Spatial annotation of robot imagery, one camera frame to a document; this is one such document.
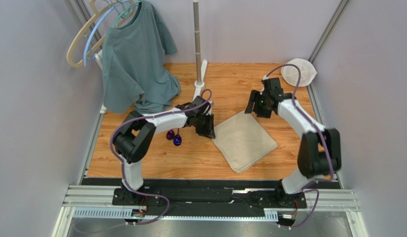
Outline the beige cloth napkin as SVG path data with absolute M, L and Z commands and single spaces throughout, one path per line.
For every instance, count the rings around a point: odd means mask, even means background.
M 277 142 L 251 115 L 241 111 L 214 127 L 212 140 L 230 168 L 240 174 L 278 148 Z

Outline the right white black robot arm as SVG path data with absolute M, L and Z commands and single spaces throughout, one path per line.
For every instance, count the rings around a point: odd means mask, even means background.
M 297 168 L 280 181 L 282 196 L 302 192 L 315 180 L 341 169 L 340 133 L 326 128 L 312 118 L 292 93 L 285 93 L 279 78 L 263 79 L 262 91 L 252 90 L 245 113 L 270 118 L 272 113 L 283 118 L 300 138 Z

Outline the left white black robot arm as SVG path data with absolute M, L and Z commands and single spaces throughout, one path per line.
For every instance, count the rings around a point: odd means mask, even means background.
M 121 163 L 121 183 L 125 192 L 134 197 L 146 195 L 140 191 L 144 184 L 142 159 L 146 156 L 154 135 L 194 127 L 199 136 L 214 139 L 216 135 L 212 106 L 212 101 L 197 96 L 192 102 L 177 105 L 161 113 L 142 115 L 132 111 L 110 138 L 110 150 Z

